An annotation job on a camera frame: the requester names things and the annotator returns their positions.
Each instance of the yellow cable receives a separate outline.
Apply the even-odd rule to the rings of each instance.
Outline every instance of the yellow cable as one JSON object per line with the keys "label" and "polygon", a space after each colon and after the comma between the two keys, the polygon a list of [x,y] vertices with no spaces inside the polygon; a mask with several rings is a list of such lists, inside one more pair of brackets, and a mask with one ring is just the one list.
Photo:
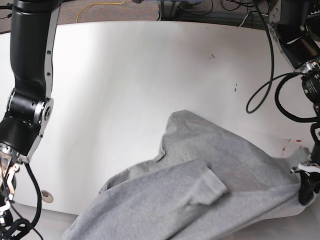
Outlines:
{"label": "yellow cable", "polygon": [[82,9],[82,10],[79,12],[78,16],[76,16],[76,23],[77,23],[77,24],[79,23],[80,14],[82,14],[84,10],[86,10],[86,9],[92,7],[92,6],[95,6],[95,5],[120,5],[120,4],[126,3],[126,1],[127,1],[127,0],[124,0],[124,1],[122,1],[122,2],[100,2],[100,3],[90,4],[90,5],[86,6],[84,9]]}

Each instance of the white tabletop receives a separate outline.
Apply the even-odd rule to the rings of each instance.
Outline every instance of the white tabletop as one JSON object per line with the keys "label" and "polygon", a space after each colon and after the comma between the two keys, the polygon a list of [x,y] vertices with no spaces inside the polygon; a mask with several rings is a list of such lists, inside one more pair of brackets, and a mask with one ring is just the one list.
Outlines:
{"label": "white tabletop", "polygon": [[[1,115],[14,87],[9,33],[0,35],[0,46]],[[275,76],[291,72],[274,48]],[[53,113],[30,164],[40,188],[54,197],[43,208],[82,212],[110,177],[158,154],[175,111],[194,112],[273,157],[286,157],[300,146],[311,149],[310,124],[277,110],[276,84],[256,113],[246,113],[250,96],[269,80],[270,62],[261,30],[163,21],[58,26]],[[296,115],[315,115],[299,77],[282,88],[280,100]],[[24,167],[14,198],[36,205]]]}

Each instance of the white table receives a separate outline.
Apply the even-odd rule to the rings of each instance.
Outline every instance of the white table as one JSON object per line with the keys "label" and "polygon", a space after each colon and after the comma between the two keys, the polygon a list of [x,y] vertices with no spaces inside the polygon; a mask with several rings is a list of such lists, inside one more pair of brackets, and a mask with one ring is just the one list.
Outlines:
{"label": "white table", "polygon": [[[9,34],[0,35],[0,46],[1,115],[14,87]],[[274,48],[275,75],[290,72]],[[60,25],[53,67],[53,114],[30,164],[40,188],[54,197],[44,209],[82,212],[110,177],[158,154],[167,119],[179,110],[192,111],[273,157],[313,146],[310,124],[277,110],[278,82],[256,113],[245,111],[250,96],[270,77],[264,31],[190,22]],[[280,100],[294,114],[315,115],[298,77],[282,88]],[[35,206],[24,167],[16,177],[14,199]]]}

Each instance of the gray fabric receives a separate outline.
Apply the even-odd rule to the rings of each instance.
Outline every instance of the gray fabric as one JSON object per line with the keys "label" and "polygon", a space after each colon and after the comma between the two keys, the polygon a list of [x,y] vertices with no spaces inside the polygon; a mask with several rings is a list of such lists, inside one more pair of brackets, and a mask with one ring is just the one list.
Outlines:
{"label": "gray fabric", "polygon": [[189,112],[168,120],[159,155],[111,178],[63,240],[213,240],[298,206],[283,160]]}

